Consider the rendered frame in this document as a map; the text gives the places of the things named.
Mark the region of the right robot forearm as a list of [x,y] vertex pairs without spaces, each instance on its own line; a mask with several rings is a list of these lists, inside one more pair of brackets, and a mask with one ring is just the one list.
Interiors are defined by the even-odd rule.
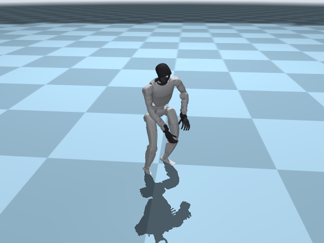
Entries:
[[165,130],[164,129],[164,125],[167,125],[167,124],[165,124],[165,122],[162,120],[162,118],[159,116],[159,114],[158,113],[155,113],[152,108],[150,108],[148,110],[148,113],[149,113],[150,117],[153,120],[155,120],[155,122],[158,124],[158,126],[161,128],[161,130],[164,131]]

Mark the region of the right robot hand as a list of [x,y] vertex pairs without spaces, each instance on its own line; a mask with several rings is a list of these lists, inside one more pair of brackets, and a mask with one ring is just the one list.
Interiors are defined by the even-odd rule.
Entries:
[[[165,133],[165,136],[166,136],[166,138],[168,139],[168,141],[170,142],[170,143],[177,143],[178,142],[178,140],[175,140],[173,137],[175,137],[176,138],[176,136],[174,136],[174,135],[172,135],[168,130],[169,130],[169,128],[168,128],[168,126],[167,125],[164,125],[164,131],[163,131],[163,133]],[[172,137],[173,136],[173,137]]]

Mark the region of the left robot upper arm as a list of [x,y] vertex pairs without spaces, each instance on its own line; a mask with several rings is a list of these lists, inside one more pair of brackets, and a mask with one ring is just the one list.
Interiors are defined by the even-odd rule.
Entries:
[[186,93],[186,90],[185,90],[185,87],[182,83],[182,81],[177,77],[177,76],[173,76],[171,77],[176,88],[178,89],[178,91],[180,92],[180,99],[185,99],[185,93]]

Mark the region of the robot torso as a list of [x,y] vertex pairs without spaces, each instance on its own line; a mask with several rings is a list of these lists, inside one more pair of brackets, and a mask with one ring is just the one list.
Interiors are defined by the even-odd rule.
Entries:
[[151,94],[154,103],[153,106],[157,108],[156,113],[158,113],[159,116],[161,117],[167,111],[166,104],[169,103],[172,97],[175,84],[171,77],[169,78],[167,84],[164,86],[159,85],[161,83],[159,81],[157,81],[159,84],[157,82],[155,83],[154,81],[155,79],[153,79],[149,84],[152,84],[152,88],[153,88],[153,92]]

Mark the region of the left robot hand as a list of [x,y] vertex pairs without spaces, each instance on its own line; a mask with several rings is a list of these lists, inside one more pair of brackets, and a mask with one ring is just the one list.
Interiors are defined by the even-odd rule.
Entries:
[[185,128],[186,128],[186,130],[187,129],[189,130],[190,129],[190,124],[189,124],[189,120],[187,119],[187,115],[180,113],[180,117],[181,117],[181,119],[180,119],[178,124],[180,124],[180,122],[182,121],[182,128],[181,129],[183,129],[183,126],[184,126],[184,130],[185,130]]

